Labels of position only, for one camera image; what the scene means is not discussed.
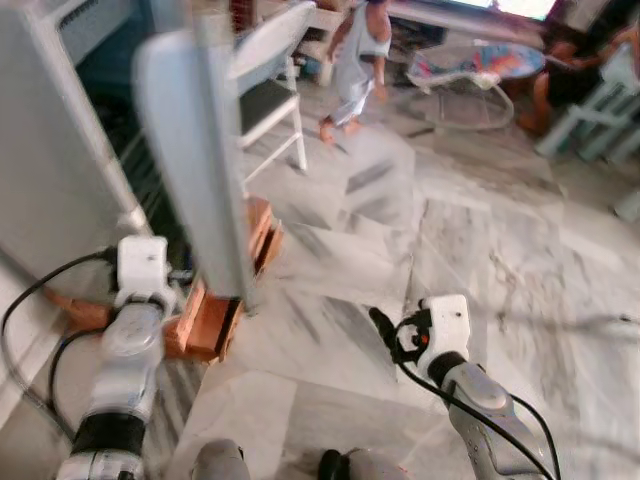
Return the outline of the white fridge door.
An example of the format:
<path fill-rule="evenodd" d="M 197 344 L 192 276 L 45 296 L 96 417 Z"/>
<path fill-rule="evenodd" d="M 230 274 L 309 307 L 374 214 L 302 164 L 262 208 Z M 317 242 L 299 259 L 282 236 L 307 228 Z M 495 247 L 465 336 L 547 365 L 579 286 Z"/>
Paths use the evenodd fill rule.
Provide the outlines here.
<path fill-rule="evenodd" d="M 253 285 L 229 17 L 201 8 L 134 55 L 134 109 L 207 292 L 247 300 Z"/>

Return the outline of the white fridge body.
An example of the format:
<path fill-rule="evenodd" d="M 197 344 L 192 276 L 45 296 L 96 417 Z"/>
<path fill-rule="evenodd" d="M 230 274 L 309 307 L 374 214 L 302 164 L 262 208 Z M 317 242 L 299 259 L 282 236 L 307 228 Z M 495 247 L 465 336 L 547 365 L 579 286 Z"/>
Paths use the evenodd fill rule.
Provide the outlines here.
<path fill-rule="evenodd" d="M 113 270 L 77 257 L 120 238 L 168 241 L 192 269 L 134 109 L 132 63 L 186 26 L 189 0 L 0 0 L 0 260 L 65 297 L 113 301 Z"/>

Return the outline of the grey right robot leg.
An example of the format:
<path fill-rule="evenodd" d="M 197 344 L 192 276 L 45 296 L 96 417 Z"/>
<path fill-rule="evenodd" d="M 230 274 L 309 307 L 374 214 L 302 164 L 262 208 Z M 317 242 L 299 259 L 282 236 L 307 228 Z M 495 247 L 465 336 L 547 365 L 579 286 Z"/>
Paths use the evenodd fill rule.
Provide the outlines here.
<path fill-rule="evenodd" d="M 411 477 L 384 454 L 357 448 L 347 453 L 325 451 L 317 465 L 316 480 L 411 480 Z"/>

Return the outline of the grey robot leg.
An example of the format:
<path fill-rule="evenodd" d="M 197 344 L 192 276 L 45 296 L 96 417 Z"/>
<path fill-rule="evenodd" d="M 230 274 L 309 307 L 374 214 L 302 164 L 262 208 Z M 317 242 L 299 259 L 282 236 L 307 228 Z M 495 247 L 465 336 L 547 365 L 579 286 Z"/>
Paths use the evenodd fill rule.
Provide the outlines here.
<path fill-rule="evenodd" d="M 193 462 L 191 480 L 252 480 L 244 453 L 230 439 L 210 440 Z"/>
<path fill-rule="evenodd" d="M 316 480 L 411 480 L 411 477 L 384 454 L 357 448 L 347 453 L 325 451 L 317 465 Z"/>

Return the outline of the wooden support block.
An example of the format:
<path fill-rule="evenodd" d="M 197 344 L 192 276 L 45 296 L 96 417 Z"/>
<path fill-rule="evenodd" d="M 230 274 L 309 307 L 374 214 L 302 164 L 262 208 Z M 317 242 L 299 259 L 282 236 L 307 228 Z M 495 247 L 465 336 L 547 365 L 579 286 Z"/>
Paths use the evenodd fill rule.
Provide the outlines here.
<path fill-rule="evenodd" d="M 250 220 L 250 260 L 253 275 L 260 276 L 282 251 L 284 232 L 275 218 L 273 206 L 265 198 L 247 198 Z"/>
<path fill-rule="evenodd" d="M 216 297 L 204 282 L 196 282 L 182 314 L 166 325 L 165 358 L 202 364 L 225 360 L 243 310 L 241 298 Z"/>

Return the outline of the grey left robot leg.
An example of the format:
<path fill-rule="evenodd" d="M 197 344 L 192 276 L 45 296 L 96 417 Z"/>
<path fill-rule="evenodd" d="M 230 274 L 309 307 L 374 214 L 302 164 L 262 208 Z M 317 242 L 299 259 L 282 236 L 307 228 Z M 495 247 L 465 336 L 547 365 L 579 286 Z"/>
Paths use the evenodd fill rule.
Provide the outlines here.
<path fill-rule="evenodd" d="M 230 439 L 210 440 L 193 462 L 191 480 L 252 480 L 244 453 Z"/>

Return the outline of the white folding chair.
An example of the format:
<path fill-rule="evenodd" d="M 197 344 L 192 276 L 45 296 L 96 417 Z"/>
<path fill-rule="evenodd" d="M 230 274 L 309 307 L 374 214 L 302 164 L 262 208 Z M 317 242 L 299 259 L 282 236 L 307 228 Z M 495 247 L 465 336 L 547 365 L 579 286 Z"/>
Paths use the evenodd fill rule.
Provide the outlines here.
<path fill-rule="evenodd" d="M 305 128 L 297 86 L 300 68 L 294 64 L 293 54 L 310 28 L 316 10 L 314 0 L 287 3 L 247 32 L 236 46 L 230 74 L 239 88 L 239 147 L 248 150 L 275 125 L 283 122 L 292 125 L 292 133 L 274 151 L 255 168 L 244 172 L 246 184 L 288 151 L 293 152 L 293 168 L 300 172 L 307 170 Z"/>

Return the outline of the child in grey clothes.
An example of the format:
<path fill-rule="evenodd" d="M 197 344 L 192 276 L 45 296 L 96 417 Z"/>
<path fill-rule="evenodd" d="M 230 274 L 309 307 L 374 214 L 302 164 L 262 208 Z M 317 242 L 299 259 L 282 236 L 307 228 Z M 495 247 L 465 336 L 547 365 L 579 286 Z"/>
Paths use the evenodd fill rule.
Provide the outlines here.
<path fill-rule="evenodd" d="M 390 0 L 361 0 L 352 6 L 335 32 L 328 58 L 334 61 L 332 84 L 340 104 L 317 125 L 317 136 L 333 145 L 335 128 L 352 133 L 372 93 L 387 96 L 387 59 L 392 40 Z"/>

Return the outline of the colourful baby bouncer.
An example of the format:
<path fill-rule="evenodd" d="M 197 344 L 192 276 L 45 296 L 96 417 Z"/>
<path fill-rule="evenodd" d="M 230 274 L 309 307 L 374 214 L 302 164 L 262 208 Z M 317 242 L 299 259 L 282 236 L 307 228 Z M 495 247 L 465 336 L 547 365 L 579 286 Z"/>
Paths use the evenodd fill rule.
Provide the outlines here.
<path fill-rule="evenodd" d="M 494 131 L 515 119 L 515 102 L 500 83 L 535 76 L 545 64 L 547 56 L 535 47 L 475 40 L 471 44 L 438 45 L 413 52 L 406 76 L 426 96 L 436 88 L 471 84 L 479 92 L 481 108 L 486 106 L 486 93 L 493 92 L 499 99 L 498 118 L 486 116 L 479 123 L 452 122 L 445 115 L 444 102 L 440 102 L 438 115 L 428 124 L 431 129 L 448 131 Z"/>

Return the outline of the seated person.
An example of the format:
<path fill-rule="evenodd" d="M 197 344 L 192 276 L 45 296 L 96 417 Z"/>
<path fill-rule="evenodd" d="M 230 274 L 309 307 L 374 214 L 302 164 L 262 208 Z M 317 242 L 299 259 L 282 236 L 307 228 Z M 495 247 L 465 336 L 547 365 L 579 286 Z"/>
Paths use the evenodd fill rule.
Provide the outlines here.
<path fill-rule="evenodd" d="M 516 124 L 527 133 L 543 136 L 550 129 L 554 111 L 585 100 L 602 82 L 602 68 L 623 46 L 628 47 L 632 64 L 640 63 L 637 26 L 618 28 L 611 40 L 593 54 L 586 54 L 586 41 L 568 33 L 544 36 L 547 64 L 531 81 L 525 83 L 522 96 L 530 100 L 530 108 L 516 118 Z"/>

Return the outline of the pale green plastic chair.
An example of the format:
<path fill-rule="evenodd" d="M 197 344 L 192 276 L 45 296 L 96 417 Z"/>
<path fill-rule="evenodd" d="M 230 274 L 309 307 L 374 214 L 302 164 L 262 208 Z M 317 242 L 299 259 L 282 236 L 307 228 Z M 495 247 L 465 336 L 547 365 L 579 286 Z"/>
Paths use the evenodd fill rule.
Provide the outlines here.
<path fill-rule="evenodd" d="M 584 161 L 630 155 L 639 146 L 639 81 L 627 46 L 605 63 L 602 82 L 585 100 L 556 109 L 554 123 L 535 145 L 541 156 L 570 151 Z"/>

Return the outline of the orange brick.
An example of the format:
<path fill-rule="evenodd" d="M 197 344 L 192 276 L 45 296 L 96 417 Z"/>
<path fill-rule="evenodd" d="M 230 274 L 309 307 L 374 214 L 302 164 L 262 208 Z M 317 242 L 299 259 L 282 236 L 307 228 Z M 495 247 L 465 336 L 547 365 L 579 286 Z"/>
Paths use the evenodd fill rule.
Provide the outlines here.
<path fill-rule="evenodd" d="M 77 300 L 77 298 L 59 294 L 54 289 L 44 288 L 44 296 L 52 305 L 58 306 L 67 317 L 67 325 L 63 328 L 64 333 L 102 328 L 102 326 L 108 325 L 111 315 L 113 315 L 113 308 L 110 306 L 87 300 Z"/>

